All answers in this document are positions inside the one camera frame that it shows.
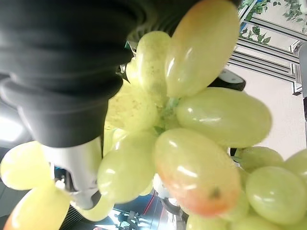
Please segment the green leaf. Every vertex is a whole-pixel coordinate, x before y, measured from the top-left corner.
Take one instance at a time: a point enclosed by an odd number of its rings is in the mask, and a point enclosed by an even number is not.
[[[266,39],[263,40],[263,43],[269,43],[271,40],[271,37],[267,37]]]
[[[261,41],[262,41],[262,36],[261,36],[261,35],[258,35],[258,36],[257,36],[257,41],[258,41],[258,42],[261,42]]]
[[[258,26],[253,26],[253,33],[255,34],[256,33],[256,31],[258,30]]]

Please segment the white wall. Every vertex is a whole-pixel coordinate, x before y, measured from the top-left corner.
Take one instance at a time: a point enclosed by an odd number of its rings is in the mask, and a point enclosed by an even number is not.
[[[291,83],[234,66],[227,68],[244,78],[245,91],[263,101],[272,113],[272,130],[258,145],[278,151],[285,159],[306,148],[303,98],[292,95]]]

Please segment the green grape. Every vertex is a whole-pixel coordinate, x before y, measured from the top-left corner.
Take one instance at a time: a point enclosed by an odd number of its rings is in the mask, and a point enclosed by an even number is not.
[[[191,212],[213,216],[236,205],[238,170],[223,149],[202,134],[167,130],[156,142],[154,158],[165,187]]]
[[[140,196],[148,195],[152,191],[152,189],[153,189],[153,181],[151,181],[149,185],[147,186],[147,188],[145,188],[145,190],[140,193]]]
[[[183,127],[232,148],[262,141],[272,126],[270,111],[261,101],[244,92],[215,87],[181,99],[177,118]]]
[[[28,190],[51,180],[49,164],[37,141],[8,151],[0,164],[3,183],[16,190]]]
[[[196,3],[171,39],[165,66],[167,95],[180,98],[205,89],[223,70],[238,34],[237,8],[230,1]]]
[[[4,230],[58,230],[67,214],[70,197],[47,183],[28,192],[17,204]]]
[[[137,67],[135,57],[133,57],[131,59],[131,62],[127,64],[126,75],[127,75],[128,81],[133,87],[140,87],[138,67]]]
[[[285,225],[281,227],[283,230],[306,230],[307,229],[307,216],[300,222],[293,225]]]
[[[249,216],[230,225],[230,230],[282,230],[278,226],[258,216]]]
[[[241,196],[236,204],[236,206],[230,211],[221,214],[220,218],[235,222],[244,219],[248,215],[249,203],[245,192],[241,192]]]
[[[300,176],[307,184],[307,149],[304,149],[287,159],[283,166],[294,174]]]
[[[227,230],[227,222],[220,218],[202,218],[190,215],[186,230]]]
[[[106,121],[126,131],[146,130],[154,126],[158,114],[151,98],[124,80],[120,91],[109,100]]]
[[[139,196],[155,173],[153,148],[156,136],[133,132],[120,139],[102,160],[97,184],[102,196],[125,203]]]
[[[112,149],[114,132],[115,132],[115,129],[112,129],[112,130],[105,129],[104,130],[103,156],[106,156],[106,154]]]
[[[167,33],[152,31],[140,39],[136,51],[140,84],[159,107],[167,100],[164,67],[170,41]]]
[[[72,203],[72,206],[85,218],[90,221],[100,221],[106,218],[109,212],[112,210],[114,204],[108,201],[105,197],[101,197],[97,205],[90,209],[84,210],[78,207],[75,203]]]
[[[128,134],[127,131],[117,128],[113,134],[113,143],[117,143],[120,139]]]
[[[303,181],[284,168],[255,170],[248,177],[246,194],[255,211],[276,224],[297,223],[307,209]]]
[[[241,185],[243,190],[245,190],[246,186],[246,181],[248,180],[249,173],[246,172],[244,169],[238,167],[239,173],[240,173],[240,178],[241,178]]]
[[[283,164],[282,156],[275,150],[267,147],[237,149],[235,156],[240,158],[240,166],[249,173],[257,168],[281,166]]]

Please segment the white plastic part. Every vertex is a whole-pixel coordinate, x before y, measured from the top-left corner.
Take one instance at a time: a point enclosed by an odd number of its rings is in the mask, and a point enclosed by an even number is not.
[[[73,187],[76,192],[70,192],[74,201],[83,209],[92,208],[92,195],[97,191],[97,173],[102,160],[101,138],[97,137],[85,144],[69,148],[52,148],[42,146],[44,155],[51,166],[51,175],[54,175],[54,166],[67,170],[71,174]],[[56,186],[65,188],[62,181],[57,181]]]
[[[153,188],[158,193],[158,196],[162,199],[171,198],[167,188],[164,187],[163,182],[158,174],[155,174],[153,177]]]

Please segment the black object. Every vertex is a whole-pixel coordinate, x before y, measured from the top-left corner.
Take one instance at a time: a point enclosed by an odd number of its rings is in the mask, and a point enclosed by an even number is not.
[[[235,154],[236,154],[236,148],[231,148],[230,149],[230,156],[235,156]]]
[[[163,205],[163,207],[170,213],[180,216],[180,207],[173,205],[172,203],[169,202],[168,198],[160,198],[160,201]]]
[[[170,35],[199,0],[2,0],[2,98],[18,106],[34,139],[71,147],[103,135],[115,74],[151,30]],[[238,5],[240,1],[232,0]]]

